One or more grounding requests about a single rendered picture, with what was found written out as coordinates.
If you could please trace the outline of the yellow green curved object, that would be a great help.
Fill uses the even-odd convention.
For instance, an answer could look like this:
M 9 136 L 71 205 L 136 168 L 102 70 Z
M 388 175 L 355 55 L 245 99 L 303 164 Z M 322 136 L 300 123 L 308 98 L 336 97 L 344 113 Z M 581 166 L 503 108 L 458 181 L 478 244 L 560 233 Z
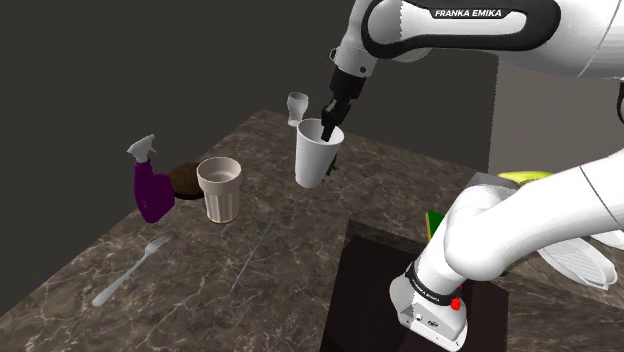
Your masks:
M 518 186 L 523 186 L 529 182 L 543 179 L 551 175 L 551 172 L 546 171 L 511 171 L 502 172 L 498 174 L 498 177 L 506 179 L 516 183 Z

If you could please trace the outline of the white ribbed dish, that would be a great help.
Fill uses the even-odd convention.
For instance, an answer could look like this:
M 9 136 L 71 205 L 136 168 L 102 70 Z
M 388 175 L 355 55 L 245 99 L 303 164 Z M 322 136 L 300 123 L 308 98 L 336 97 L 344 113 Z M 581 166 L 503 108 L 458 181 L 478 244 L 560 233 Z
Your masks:
M 613 262 L 581 238 L 546 246 L 537 253 L 556 271 L 579 284 L 608 291 L 618 281 Z

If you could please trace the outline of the grey flat block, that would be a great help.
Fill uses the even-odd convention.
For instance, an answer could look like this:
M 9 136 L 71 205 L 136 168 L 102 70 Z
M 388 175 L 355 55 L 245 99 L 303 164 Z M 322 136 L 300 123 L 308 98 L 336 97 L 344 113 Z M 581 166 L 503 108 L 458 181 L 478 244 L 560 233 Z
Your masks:
M 466 188 L 477 185 L 498 186 L 511 190 L 518 190 L 520 188 L 519 184 L 512 180 L 481 172 L 476 172 L 471 177 L 471 179 L 466 184 Z

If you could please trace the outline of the silver fork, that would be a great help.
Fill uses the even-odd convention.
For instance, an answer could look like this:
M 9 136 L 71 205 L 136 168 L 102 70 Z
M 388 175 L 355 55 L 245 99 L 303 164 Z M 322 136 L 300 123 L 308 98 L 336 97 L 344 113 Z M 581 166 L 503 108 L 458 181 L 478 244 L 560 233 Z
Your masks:
M 128 269 L 122 276 L 120 276 L 117 280 L 115 280 L 113 283 L 111 283 L 110 285 L 108 285 L 104 290 L 102 290 L 99 294 L 97 294 L 95 296 L 95 298 L 92 300 L 91 304 L 93 307 L 101 307 L 102 305 L 104 305 L 109 298 L 116 292 L 116 290 L 131 276 L 131 274 L 138 268 L 140 267 L 143 262 L 151 255 L 153 255 L 155 252 L 158 251 L 158 249 L 163 246 L 165 243 L 167 243 L 168 241 L 170 241 L 171 239 L 173 239 L 172 235 L 165 235 L 162 237 L 159 237 L 153 241 L 151 241 L 145 248 L 144 248 L 144 254 L 142 256 L 142 258 L 140 260 L 138 260 L 130 269 Z

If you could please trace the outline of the small white goblet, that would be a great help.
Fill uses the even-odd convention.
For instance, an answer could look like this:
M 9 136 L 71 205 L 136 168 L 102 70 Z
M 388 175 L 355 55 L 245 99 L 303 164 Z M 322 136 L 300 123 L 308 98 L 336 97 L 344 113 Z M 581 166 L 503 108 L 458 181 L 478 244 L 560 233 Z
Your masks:
M 309 105 L 309 97 L 302 92 L 291 92 L 287 97 L 288 125 L 296 127 L 303 119 Z

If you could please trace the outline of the brown round plate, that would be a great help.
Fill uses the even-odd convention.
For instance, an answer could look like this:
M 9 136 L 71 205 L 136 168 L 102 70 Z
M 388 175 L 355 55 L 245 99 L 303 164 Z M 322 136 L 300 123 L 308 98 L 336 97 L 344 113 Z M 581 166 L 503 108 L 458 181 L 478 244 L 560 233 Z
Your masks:
M 176 198 L 198 200 L 204 197 L 197 179 L 196 170 L 198 166 L 198 163 L 185 163 L 173 168 L 168 173 Z

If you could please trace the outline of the plain white cup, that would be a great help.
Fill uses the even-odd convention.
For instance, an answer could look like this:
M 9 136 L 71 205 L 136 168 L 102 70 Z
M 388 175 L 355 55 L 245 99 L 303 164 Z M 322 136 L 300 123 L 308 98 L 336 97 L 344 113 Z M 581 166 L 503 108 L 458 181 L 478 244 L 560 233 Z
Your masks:
M 321 139 L 324 127 L 320 119 L 305 119 L 297 126 L 295 180 L 304 188 L 317 187 L 344 141 L 336 127 L 328 142 Z

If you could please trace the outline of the beige ribbed cup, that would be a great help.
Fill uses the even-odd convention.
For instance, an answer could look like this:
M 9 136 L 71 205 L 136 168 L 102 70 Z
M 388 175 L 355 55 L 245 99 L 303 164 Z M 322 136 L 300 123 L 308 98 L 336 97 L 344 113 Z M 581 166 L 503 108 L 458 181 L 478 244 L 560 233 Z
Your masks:
M 197 166 L 196 175 L 207 217 L 217 224 L 235 220 L 239 214 L 241 165 L 229 157 L 211 157 Z

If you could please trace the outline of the purple spray bottle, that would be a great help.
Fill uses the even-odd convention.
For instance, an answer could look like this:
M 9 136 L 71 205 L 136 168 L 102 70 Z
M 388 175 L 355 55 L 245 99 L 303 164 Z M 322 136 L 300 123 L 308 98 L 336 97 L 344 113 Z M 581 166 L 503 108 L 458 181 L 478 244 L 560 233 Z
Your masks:
M 154 134 L 134 142 L 127 150 L 135 158 L 133 187 L 137 208 L 142 218 L 150 224 L 157 223 L 175 205 L 171 179 L 167 174 L 154 173 L 149 152 Z

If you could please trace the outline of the green flat object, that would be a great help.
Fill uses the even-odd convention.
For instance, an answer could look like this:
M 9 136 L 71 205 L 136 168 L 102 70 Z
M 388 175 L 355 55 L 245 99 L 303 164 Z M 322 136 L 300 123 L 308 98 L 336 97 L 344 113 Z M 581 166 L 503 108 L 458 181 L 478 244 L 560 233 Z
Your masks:
M 431 240 L 436 230 L 444 220 L 444 215 L 434 211 L 427 211 L 425 214 L 427 238 Z

